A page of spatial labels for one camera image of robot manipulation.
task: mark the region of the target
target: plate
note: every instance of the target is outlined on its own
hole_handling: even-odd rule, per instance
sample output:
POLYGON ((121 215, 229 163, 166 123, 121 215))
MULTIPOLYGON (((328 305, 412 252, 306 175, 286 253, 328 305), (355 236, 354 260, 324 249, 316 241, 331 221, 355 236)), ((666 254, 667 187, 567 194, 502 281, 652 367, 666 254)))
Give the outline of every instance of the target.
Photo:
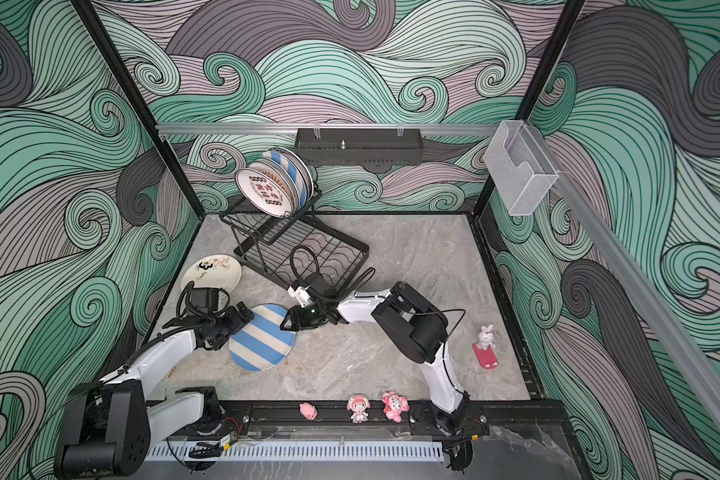
MULTIPOLYGON (((181 289, 184 290, 187 283, 194 282, 195 287, 213 286, 231 293, 240 282, 241 274, 240 262, 233 256, 224 254, 204 256, 184 273, 181 278, 181 289)), ((220 295, 219 302, 222 305, 226 302, 223 294, 220 295)))
POLYGON ((265 303, 251 308, 253 320, 230 337, 230 357, 249 372, 271 369, 286 359, 296 340, 294 332, 280 330, 288 311, 265 303))
POLYGON ((296 192, 298 193, 298 206, 304 206, 304 204, 307 203, 308 198, 307 187, 306 180, 304 180, 302 172, 300 172, 298 167, 296 166, 298 164, 298 161, 291 160, 290 157, 286 154, 280 154, 277 151, 271 150, 264 152, 262 154, 262 158, 275 162, 288 173, 288 176, 291 178, 291 180, 293 180, 293 183, 296 185, 296 192))
POLYGON ((293 162, 293 164, 298 169, 298 172, 304 178, 304 185, 307 187, 307 199, 309 200, 310 198, 312 198, 312 194, 315 193, 315 181, 312 178, 312 174, 309 173, 309 168, 307 168, 307 164, 304 163, 304 160, 302 160, 301 157, 299 157, 297 154, 284 147, 275 148, 274 151, 285 154, 293 162))
POLYGON ((289 216, 293 213, 293 202, 286 192, 261 172, 241 168, 235 173, 235 180, 242 194, 265 214, 289 216))
POLYGON ((252 162, 248 168, 259 171, 273 180, 284 192, 288 195, 288 199, 294 205, 295 209, 298 209, 298 195, 296 193, 296 186, 293 184, 293 180, 288 176, 282 167, 275 162, 266 158, 259 158, 252 162))

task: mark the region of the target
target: gray floor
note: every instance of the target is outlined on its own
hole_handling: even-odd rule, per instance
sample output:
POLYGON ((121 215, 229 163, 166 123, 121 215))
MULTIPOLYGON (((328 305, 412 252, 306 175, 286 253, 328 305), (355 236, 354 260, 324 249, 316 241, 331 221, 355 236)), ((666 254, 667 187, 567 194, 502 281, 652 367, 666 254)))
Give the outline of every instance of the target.
MULTIPOLYGON (((376 274, 364 291, 384 290, 405 280, 442 310, 467 310, 448 342, 458 379, 472 399, 528 399, 465 216, 326 215, 321 220, 370 246, 365 267, 374 266, 376 274), (490 323, 495 328, 494 351, 499 367, 483 370, 471 344, 480 326, 490 323)), ((218 216, 209 216, 182 271, 204 256, 231 255, 235 247, 230 227, 218 216)), ((175 284, 158 325, 172 317, 179 292, 175 284)), ((296 304, 284 289, 247 268, 243 268, 240 284, 232 292, 232 303, 240 301, 248 307, 277 303, 288 308, 296 304)), ((449 328, 458 315, 449 313, 449 328)), ((411 399, 429 397, 419 367, 394 347, 378 325, 365 322, 328 324, 299 332, 286 359, 264 372, 239 368, 226 347, 218 352, 196 350, 163 379, 150 399, 170 397, 187 386, 214 386, 219 398, 227 400, 343 400, 355 393, 380 399, 389 389, 411 399)))

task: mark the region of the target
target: blue and white striped plate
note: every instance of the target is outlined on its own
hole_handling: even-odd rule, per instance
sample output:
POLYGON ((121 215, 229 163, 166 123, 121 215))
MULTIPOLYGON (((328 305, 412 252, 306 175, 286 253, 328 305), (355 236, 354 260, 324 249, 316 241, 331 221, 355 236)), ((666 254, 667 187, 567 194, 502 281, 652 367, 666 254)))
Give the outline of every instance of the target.
POLYGON ((266 303, 251 308, 253 320, 230 337, 230 356, 244 370, 260 372, 282 362, 291 351, 294 332, 280 330, 288 310, 266 303))
POLYGON ((307 187, 304 185, 305 180, 302 178, 302 174, 298 171, 294 163, 285 155, 280 155, 278 152, 272 150, 262 153, 262 157, 272 160, 288 172, 288 176, 293 180, 293 183, 296 184, 298 206, 304 206, 304 204, 307 203, 308 197, 307 187))

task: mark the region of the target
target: pink doll figurine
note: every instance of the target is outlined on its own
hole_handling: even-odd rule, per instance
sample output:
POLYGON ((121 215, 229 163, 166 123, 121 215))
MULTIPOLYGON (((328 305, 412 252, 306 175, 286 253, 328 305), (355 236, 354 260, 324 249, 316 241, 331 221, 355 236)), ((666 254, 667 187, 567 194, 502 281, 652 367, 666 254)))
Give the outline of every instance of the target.
POLYGON ((317 409, 311 403, 304 402, 298 406, 298 410, 304 415, 307 420, 314 420, 317 418, 317 409))
POLYGON ((347 402, 347 410, 352 410, 352 423, 363 423, 368 420, 366 408, 371 408, 371 403, 365 398, 365 395, 353 395, 347 402))
POLYGON ((394 390, 390 390, 382 395, 382 402, 384 402, 384 413, 387 414, 387 418, 395 420, 400 423, 400 414, 407 412, 411 407, 408 406, 408 400, 405 397, 398 395, 394 390))

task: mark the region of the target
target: dish rack lower tray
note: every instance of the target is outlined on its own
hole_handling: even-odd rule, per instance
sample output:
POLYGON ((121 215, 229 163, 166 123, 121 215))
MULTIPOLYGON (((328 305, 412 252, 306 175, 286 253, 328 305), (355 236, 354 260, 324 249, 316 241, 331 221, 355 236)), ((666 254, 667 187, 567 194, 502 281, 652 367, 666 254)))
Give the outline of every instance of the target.
MULTIPOLYGON (((288 261, 294 246, 306 245, 315 251, 320 274, 337 291, 349 285, 368 258, 368 245, 334 230, 314 216, 296 220, 271 243, 259 241, 253 235, 240 235, 234 225, 232 233, 238 243, 234 254, 240 264, 285 289, 296 281, 288 261)), ((314 260, 302 250, 294 255, 294 264, 302 278, 316 271, 314 260)))

